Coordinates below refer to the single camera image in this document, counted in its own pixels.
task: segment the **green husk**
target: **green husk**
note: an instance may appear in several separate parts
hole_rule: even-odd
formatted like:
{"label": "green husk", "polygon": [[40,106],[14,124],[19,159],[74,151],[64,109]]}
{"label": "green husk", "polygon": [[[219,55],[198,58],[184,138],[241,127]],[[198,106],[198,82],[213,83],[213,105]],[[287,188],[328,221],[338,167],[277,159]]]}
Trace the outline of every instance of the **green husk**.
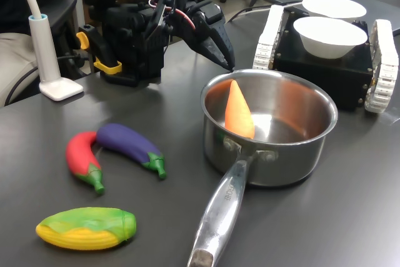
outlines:
{"label": "green husk", "polygon": [[78,208],[61,212],[40,222],[58,233],[74,228],[88,228],[92,231],[109,231],[119,241],[132,237],[136,232],[135,216],[127,211],[114,208]]}

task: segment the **toy food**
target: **toy food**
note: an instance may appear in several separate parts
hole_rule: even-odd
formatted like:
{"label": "toy food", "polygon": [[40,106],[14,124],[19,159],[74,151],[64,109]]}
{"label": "toy food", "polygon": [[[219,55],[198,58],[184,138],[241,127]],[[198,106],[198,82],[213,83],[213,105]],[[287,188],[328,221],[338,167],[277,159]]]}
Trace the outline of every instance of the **toy food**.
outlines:
{"label": "toy food", "polygon": [[227,99],[225,128],[242,137],[254,139],[254,122],[250,109],[235,80],[231,83]]}
{"label": "toy food", "polygon": [[77,134],[68,142],[66,159],[69,169],[77,178],[94,186],[98,194],[103,194],[104,186],[101,183],[103,174],[91,149],[95,141],[94,131]]}
{"label": "toy food", "polygon": [[75,250],[99,250],[118,245],[136,233],[135,216],[114,208],[78,208],[39,223],[37,235],[53,245]]}
{"label": "toy food", "polygon": [[104,148],[125,154],[142,166],[158,172],[164,179],[164,156],[149,140],[121,124],[109,123],[99,128],[96,141]]}

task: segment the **yellow clamp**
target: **yellow clamp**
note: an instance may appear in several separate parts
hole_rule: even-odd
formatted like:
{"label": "yellow clamp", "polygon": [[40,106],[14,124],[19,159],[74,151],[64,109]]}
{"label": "yellow clamp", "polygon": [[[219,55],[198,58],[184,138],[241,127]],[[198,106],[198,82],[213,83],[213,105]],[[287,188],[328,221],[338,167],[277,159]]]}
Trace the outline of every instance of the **yellow clamp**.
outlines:
{"label": "yellow clamp", "polygon": [[86,50],[86,49],[89,48],[89,39],[88,39],[88,37],[86,36],[85,33],[79,31],[79,32],[76,34],[76,37],[77,37],[77,38],[79,39],[79,41],[81,42],[81,49],[82,49],[82,50]]}
{"label": "yellow clamp", "polygon": [[94,67],[100,69],[101,71],[104,71],[105,73],[109,75],[114,75],[118,72],[121,72],[123,70],[123,65],[121,62],[117,61],[118,65],[115,67],[107,67],[104,65],[102,62],[99,61],[98,58],[96,58],[96,62],[93,63]]}

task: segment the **purple eggplant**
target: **purple eggplant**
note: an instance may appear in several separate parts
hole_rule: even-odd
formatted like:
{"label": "purple eggplant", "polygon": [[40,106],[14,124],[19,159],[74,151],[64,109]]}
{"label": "purple eggplant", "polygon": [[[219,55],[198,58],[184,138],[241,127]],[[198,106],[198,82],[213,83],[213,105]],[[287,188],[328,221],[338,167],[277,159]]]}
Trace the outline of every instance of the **purple eggplant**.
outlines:
{"label": "purple eggplant", "polygon": [[109,123],[99,128],[96,142],[104,148],[125,154],[147,169],[157,171],[161,179],[167,176],[163,154],[152,142],[131,128]]}

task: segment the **toy corn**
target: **toy corn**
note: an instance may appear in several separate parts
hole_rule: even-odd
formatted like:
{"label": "toy corn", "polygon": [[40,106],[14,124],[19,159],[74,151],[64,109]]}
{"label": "toy corn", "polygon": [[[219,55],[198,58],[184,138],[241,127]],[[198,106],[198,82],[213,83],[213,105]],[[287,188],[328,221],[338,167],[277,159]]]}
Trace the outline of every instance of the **toy corn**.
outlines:
{"label": "toy corn", "polygon": [[71,209],[47,217],[36,227],[44,241],[75,250],[110,248],[135,232],[135,216],[114,208]]}

